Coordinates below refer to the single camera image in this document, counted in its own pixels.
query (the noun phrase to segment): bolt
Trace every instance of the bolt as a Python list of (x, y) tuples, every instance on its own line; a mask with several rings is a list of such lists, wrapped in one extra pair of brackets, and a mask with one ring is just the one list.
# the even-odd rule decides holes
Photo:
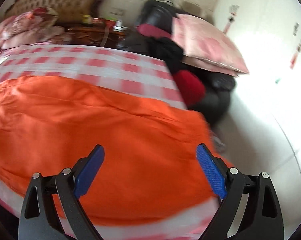
[(229, 171), (230, 171), (231, 174), (237, 174), (238, 173), (238, 169), (236, 169), (236, 168), (230, 168)]
[(32, 176), (33, 179), (37, 179), (40, 176), (38, 172), (35, 172)]
[(269, 178), (269, 175), (267, 172), (262, 172), (261, 175), (263, 176), (263, 178), (267, 179)]
[(71, 169), (70, 168), (66, 168), (66, 169), (63, 169), (63, 171), (62, 171), (62, 174), (63, 175), (68, 175), (68, 174), (70, 174), (71, 173)]

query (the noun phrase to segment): red fabric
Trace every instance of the red fabric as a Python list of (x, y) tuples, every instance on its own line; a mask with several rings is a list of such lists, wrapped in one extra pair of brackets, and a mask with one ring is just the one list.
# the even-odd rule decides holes
[(162, 38), (162, 37), (166, 37), (166, 38), (171, 38), (171, 34), (163, 31), (162, 29), (160, 28), (157, 28), (153, 25), (150, 25), (150, 24), (147, 24), (147, 23), (143, 23), (141, 25), (139, 25), (137, 27), (137, 31), (141, 34), (141, 35), (144, 35), (144, 36), (147, 36), (147, 37), (154, 37), (154, 38)]
[(206, 89), (203, 83), (188, 70), (178, 71), (173, 78), (186, 106), (197, 103), (205, 96)]

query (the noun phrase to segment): wooden nightstand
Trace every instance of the wooden nightstand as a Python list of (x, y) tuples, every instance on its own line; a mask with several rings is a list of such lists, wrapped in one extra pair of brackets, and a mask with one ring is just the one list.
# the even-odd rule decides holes
[[(89, 45), (100, 46), (104, 34), (105, 28), (101, 26), (85, 26), (85, 25), (72, 25), (65, 26), (65, 31), (72, 33), (71, 44), (76, 45)], [(125, 32), (114, 31), (113, 28), (109, 31), (108, 39), (105, 48), (116, 49), (117, 43), (124, 39)]]

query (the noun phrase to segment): pink checkered bedsheet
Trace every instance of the pink checkered bedsheet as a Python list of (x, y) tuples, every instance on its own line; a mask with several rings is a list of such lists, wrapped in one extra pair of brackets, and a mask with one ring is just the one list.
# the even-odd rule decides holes
[(131, 52), (78, 45), (22, 46), (0, 64), (0, 82), (23, 75), (80, 79), (186, 109), (165, 63)]
[[(0, 82), (23, 75), (59, 75), (132, 95), (154, 98), (186, 109), (176, 84), (161, 60), (91, 46), (29, 45), (0, 56)], [(0, 204), (17, 217), (23, 198), (0, 181)], [(157, 223), (130, 226), (95, 226), (106, 240), (198, 239), (214, 216), (215, 198)], [(73, 232), (61, 219), (65, 232)]]

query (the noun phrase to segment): floor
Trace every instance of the floor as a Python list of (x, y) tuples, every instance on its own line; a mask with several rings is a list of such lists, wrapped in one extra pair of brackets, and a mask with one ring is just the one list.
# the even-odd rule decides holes
[[(244, 82), (237, 83), (229, 112), (216, 133), (227, 147), (223, 156), (243, 174), (269, 173), (281, 206), (285, 239), (288, 239), (301, 223), (301, 151), (292, 150), (276, 119), (258, 107), (257, 98), (249, 100), (242, 86), (247, 90)], [(237, 232), (247, 198), (243, 195), (230, 236)]]

